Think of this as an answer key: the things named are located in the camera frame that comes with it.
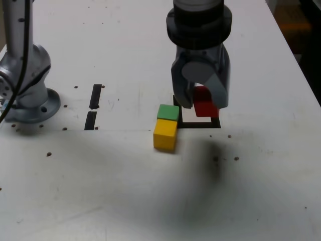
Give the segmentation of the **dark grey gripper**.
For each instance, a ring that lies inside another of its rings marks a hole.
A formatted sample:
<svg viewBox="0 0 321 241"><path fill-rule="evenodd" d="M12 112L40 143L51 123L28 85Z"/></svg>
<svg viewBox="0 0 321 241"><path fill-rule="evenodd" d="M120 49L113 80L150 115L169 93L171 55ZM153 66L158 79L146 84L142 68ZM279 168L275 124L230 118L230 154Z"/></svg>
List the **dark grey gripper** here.
<svg viewBox="0 0 321 241"><path fill-rule="evenodd" d="M171 67L173 92L184 108L192 108L195 84L205 86L216 108L229 101L230 59L223 44L205 50L189 50L177 46Z"/></svg>

